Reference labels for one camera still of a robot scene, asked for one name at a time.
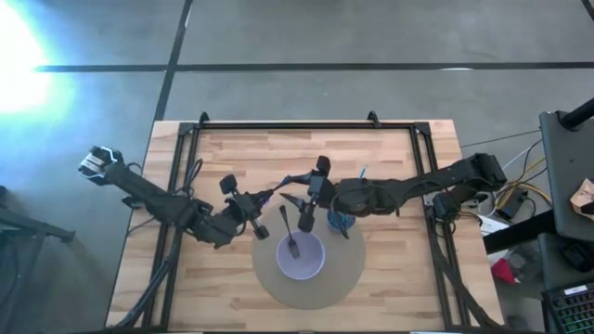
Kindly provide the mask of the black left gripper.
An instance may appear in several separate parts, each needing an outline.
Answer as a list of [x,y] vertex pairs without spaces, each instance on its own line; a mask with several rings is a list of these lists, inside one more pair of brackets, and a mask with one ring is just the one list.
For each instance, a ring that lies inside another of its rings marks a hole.
[[251,194],[249,192],[240,193],[238,191],[238,182],[234,174],[226,175],[220,182],[222,193],[228,195],[226,202],[229,202],[232,212],[236,218],[243,222],[250,222],[253,232],[258,240],[269,237],[267,228],[262,225],[258,218],[262,214],[261,209],[270,203],[273,198],[276,187],[268,188],[260,192]]

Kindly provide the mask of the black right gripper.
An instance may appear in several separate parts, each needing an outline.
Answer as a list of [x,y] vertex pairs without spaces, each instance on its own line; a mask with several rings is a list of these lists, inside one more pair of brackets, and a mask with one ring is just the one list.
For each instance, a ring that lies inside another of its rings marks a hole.
[[316,206],[328,208],[329,202],[336,194],[336,186],[329,180],[329,171],[331,168],[330,160],[326,156],[319,156],[316,162],[316,168],[309,173],[299,175],[287,175],[284,178],[284,184],[291,183],[308,185],[307,195],[309,200],[294,197],[288,193],[281,193],[280,196],[293,204],[301,214],[298,222],[298,228],[304,233],[311,233],[313,230],[315,218],[314,211]]

